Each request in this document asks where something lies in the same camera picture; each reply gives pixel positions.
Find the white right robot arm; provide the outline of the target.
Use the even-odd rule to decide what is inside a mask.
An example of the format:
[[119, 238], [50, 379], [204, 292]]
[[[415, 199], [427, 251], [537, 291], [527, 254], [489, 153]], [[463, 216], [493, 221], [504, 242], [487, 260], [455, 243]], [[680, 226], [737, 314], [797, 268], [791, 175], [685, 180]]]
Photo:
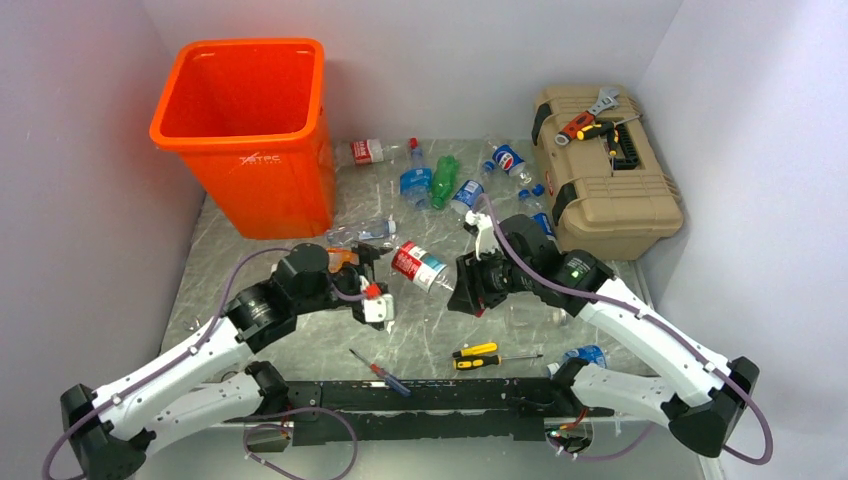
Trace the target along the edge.
[[592, 254], [559, 251], [525, 215], [496, 221], [469, 212], [464, 228], [475, 247], [456, 260], [449, 310], [480, 315], [512, 293], [530, 292], [612, 336], [655, 373], [643, 377], [568, 359], [550, 377], [551, 401], [560, 413], [602, 408], [633, 415], [709, 458], [733, 451], [727, 441], [745, 411], [764, 418], [751, 398], [756, 364], [730, 360], [683, 334]]

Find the clear jar silver lid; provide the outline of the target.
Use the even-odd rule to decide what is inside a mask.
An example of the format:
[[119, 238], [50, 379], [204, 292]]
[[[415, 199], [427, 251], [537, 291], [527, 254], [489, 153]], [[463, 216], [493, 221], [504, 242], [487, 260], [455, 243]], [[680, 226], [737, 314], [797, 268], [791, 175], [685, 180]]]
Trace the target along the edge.
[[564, 326], [569, 315], [561, 308], [523, 302], [510, 305], [505, 319], [508, 326], [516, 329], [556, 328]]

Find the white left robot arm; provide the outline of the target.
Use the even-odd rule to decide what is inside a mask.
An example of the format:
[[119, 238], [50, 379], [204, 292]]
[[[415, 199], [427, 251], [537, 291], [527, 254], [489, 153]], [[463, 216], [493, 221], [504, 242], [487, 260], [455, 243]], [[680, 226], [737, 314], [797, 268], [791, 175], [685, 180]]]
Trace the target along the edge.
[[394, 317], [374, 263], [387, 247], [356, 243], [354, 262], [330, 269], [313, 243], [281, 248], [269, 278], [225, 294], [195, 333], [138, 370], [97, 388], [78, 384], [60, 398], [64, 432], [48, 453], [70, 445], [83, 479], [127, 479], [171, 443], [231, 419], [279, 417], [293, 402], [278, 370], [254, 355], [293, 333], [300, 316], [347, 308], [376, 330]]

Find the blue label clear bottle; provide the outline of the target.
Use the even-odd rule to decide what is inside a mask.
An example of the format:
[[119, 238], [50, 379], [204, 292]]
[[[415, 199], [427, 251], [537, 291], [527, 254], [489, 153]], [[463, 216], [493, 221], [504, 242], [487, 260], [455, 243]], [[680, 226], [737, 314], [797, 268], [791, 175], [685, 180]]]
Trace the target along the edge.
[[484, 192], [484, 186], [475, 180], [466, 180], [450, 200], [450, 207], [459, 215], [464, 216], [472, 210], [480, 195]]

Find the red white label bottle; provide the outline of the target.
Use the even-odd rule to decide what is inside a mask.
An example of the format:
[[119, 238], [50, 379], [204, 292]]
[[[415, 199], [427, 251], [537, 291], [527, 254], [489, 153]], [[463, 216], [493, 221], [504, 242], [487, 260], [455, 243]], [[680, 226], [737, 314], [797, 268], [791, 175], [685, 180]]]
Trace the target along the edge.
[[427, 293], [454, 291], [455, 272], [446, 262], [413, 241], [404, 242], [395, 251], [391, 267]]

